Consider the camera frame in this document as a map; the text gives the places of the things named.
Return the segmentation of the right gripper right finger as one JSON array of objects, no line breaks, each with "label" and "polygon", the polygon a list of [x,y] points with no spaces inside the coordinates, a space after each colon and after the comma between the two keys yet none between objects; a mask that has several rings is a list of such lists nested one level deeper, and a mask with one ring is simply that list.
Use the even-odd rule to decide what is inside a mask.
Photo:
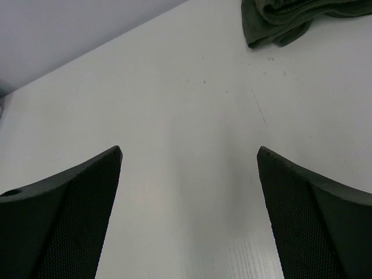
[{"label": "right gripper right finger", "polygon": [[264,146],[257,165],[285,278],[371,277],[371,194]]}]

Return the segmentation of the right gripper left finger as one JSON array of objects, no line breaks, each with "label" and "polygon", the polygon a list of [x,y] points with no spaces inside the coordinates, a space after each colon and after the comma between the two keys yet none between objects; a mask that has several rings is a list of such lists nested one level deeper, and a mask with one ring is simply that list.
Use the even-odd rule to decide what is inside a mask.
[{"label": "right gripper left finger", "polygon": [[94,278],[119,184],[118,146],[1,195],[2,278]]}]

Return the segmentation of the olive green shorts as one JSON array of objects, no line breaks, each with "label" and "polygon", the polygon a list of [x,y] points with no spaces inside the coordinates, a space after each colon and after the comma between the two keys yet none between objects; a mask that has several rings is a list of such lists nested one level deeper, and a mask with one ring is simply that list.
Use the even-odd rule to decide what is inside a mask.
[{"label": "olive green shorts", "polygon": [[303,36],[317,16],[371,15],[371,1],[242,1],[241,15],[248,48],[284,47]]}]

